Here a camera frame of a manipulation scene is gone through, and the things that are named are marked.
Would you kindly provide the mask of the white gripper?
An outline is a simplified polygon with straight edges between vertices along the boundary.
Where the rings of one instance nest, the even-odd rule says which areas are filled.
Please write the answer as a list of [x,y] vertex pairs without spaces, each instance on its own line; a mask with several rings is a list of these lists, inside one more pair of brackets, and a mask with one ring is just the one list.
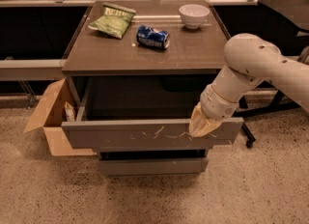
[[192,111],[189,133],[193,137],[209,134],[221,126],[222,122],[218,120],[230,118],[238,106],[237,103],[222,98],[212,85],[208,85],[200,95],[200,103]]

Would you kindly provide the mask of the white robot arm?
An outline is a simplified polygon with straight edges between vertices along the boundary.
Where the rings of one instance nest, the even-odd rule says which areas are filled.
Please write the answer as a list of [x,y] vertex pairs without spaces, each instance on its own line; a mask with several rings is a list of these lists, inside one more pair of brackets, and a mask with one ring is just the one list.
[[189,133],[202,137],[232,117],[239,100],[267,81],[309,111],[309,66],[281,54],[279,48],[252,34],[231,37],[224,46],[225,66],[200,95]]

